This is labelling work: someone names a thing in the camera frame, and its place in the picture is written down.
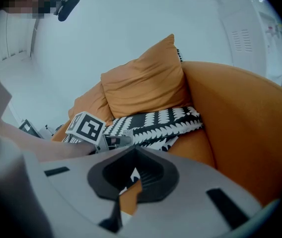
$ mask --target black rubber pad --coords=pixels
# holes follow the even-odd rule
[[[70,169],[67,167],[61,167],[61,168],[57,168],[57,169],[50,169],[50,170],[46,170],[44,171],[44,173],[46,174],[47,177],[50,176],[55,176],[64,172],[69,171]]]
[[[231,228],[235,229],[248,221],[248,217],[220,188],[210,189],[206,193]]]

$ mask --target chair backrest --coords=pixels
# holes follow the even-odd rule
[[[282,87],[228,65],[182,63],[216,168],[267,204],[282,191]]]

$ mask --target air vent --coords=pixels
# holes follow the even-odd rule
[[[250,40],[249,32],[247,29],[241,30],[241,37],[244,43],[245,51],[252,52],[251,40]]]
[[[233,31],[233,32],[231,32],[231,35],[232,35],[232,39],[233,39],[236,51],[242,51],[238,32]]]

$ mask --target black and white patterned pillow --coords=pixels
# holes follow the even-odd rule
[[[104,134],[130,136],[133,144],[166,151],[178,135],[201,127],[201,116],[193,107],[170,108],[115,119]]]

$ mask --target white cube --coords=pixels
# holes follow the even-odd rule
[[[65,133],[98,145],[105,126],[106,123],[103,120],[84,111],[73,118]]]

